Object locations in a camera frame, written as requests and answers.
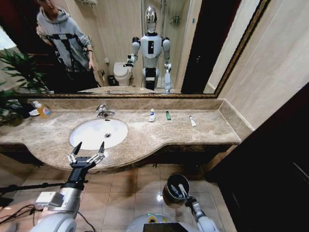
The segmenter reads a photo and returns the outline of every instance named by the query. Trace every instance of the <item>mirror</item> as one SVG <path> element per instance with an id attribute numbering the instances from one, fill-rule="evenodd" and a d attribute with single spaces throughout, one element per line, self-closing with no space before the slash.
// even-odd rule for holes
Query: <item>mirror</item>
<path id="1" fill-rule="evenodd" d="M 267 0 L 3 0 L 0 89 L 217 97 Z"/>

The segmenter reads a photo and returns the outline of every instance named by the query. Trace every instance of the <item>potted plant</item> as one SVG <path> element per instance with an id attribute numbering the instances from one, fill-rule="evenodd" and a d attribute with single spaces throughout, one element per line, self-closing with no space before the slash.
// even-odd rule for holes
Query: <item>potted plant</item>
<path id="1" fill-rule="evenodd" d="M 49 91 L 43 79 L 45 74 L 37 71 L 33 56 L 4 50 L 0 60 L 9 65 L 2 69 L 7 74 L 11 77 L 22 77 L 17 80 L 20 83 L 19 88 L 26 89 L 29 93 L 47 93 Z"/>
<path id="2" fill-rule="evenodd" d="M 5 82 L 0 83 L 0 126 L 17 126 L 23 121 L 22 116 L 16 110 L 22 108 L 18 100 L 14 100 L 17 92 L 25 92 L 20 91 L 20 89 L 23 89 L 28 93 L 47 93 L 49 90 L 43 79 L 44 74 L 37 71 L 36 63 L 32 56 L 16 51 L 10 53 L 8 50 L 4 50 L 0 60 L 8 64 L 2 70 L 12 78 L 21 77 L 21 79 L 16 81 L 19 84 L 16 91 L 1 90 L 1 86 Z"/>

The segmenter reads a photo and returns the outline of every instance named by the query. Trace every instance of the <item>cable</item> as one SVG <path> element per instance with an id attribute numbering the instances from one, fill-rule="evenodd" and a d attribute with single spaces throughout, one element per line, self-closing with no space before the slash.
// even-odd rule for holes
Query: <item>cable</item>
<path id="1" fill-rule="evenodd" d="M 22 211 L 22 210 L 25 209 L 25 208 L 28 208 L 28 210 L 26 210 L 26 211 L 20 213 L 20 211 Z M 17 211 L 16 211 L 15 213 L 13 213 L 12 215 L 6 215 L 6 216 L 3 216 L 3 217 L 0 217 L 0 219 L 1 219 L 1 218 L 6 218 L 6 219 L 0 221 L 0 225 L 2 225 L 2 224 L 4 224 L 4 223 L 8 222 L 9 220 L 16 219 L 16 218 L 18 218 L 18 217 L 24 215 L 24 214 L 27 213 L 27 212 L 30 212 L 30 215 L 31 215 L 31 214 L 33 215 L 33 217 L 32 217 L 33 226 L 35 226 L 35 222 L 34 222 L 34 219 L 35 219 L 35 218 L 34 218 L 34 217 L 35 217 L 35 212 L 36 212 L 36 211 L 40 211 L 40 210 L 36 209 L 36 208 L 35 208 L 35 205 L 33 205 L 33 204 L 28 204 L 28 205 L 26 205 L 26 206 L 20 208 L 19 210 L 17 210 Z"/>
<path id="2" fill-rule="evenodd" d="M 85 231 L 85 232 L 96 232 L 96 229 L 94 228 L 94 226 L 91 225 L 89 221 L 87 221 L 87 219 L 84 217 L 84 215 L 82 215 L 82 213 L 79 212 L 79 211 L 78 211 L 77 213 L 78 213 L 80 216 L 82 216 L 82 218 L 85 220 L 85 222 L 86 222 L 89 226 L 91 226 L 91 228 L 93 229 L 93 231 Z"/>

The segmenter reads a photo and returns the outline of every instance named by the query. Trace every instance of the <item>yellow label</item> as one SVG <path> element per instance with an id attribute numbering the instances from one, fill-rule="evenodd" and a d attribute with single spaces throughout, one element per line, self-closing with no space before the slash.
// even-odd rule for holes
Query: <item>yellow label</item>
<path id="1" fill-rule="evenodd" d="M 150 216 L 150 217 L 148 217 L 148 219 L 147 219 L 147 223 L 148 223 L 148 224 L 149 224 L 149 223 L 158 223 L 158 219 L 156 219 L 155 216 Z"/>

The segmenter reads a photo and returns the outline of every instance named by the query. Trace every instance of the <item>tile floor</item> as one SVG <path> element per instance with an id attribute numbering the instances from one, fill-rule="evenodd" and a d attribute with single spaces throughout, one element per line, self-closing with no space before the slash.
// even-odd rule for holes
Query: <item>tile floor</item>
<path id="1" fill-rule="evenodd" d="M 81 195 L 80 212 L 94 225 L 98 232 L 122 232 L 136 217 L 156 213 L 163 214 L 174 221 L 182 221 L 196 227 L 190 209 L 184 205 L 169 204 L 162 200 L 161 193 L 166 180 L 172 173 L 184 174 L 190 182 L 190 194 L 200 202 L 203 211 L 214 220 L 221 232 L 235 232 L 220 190 L 205 181 L 200 167 L 185 167 L 173 164 L 159 164 L 157 168 L 144 165 L 115 174 L 88 174 L 89 183 Z M 24 185 L 43 182 L 57 183 L 67 179 L 69 172 L 47 166 L 37 168 Z M 59 187 L 46 188 L 45 191 L 58 190 Z M 42 189 L 19 191 L 7 208 L 1 209 L 0 217 L 14 213 L 22 206 L 34 203 Z M 35 222 L 40 217 L 36 214 Z M 32 216 L 18 220 L 19 232 L 32 228 Z M 78 215 L 77 232 L 91 228 Z"/>

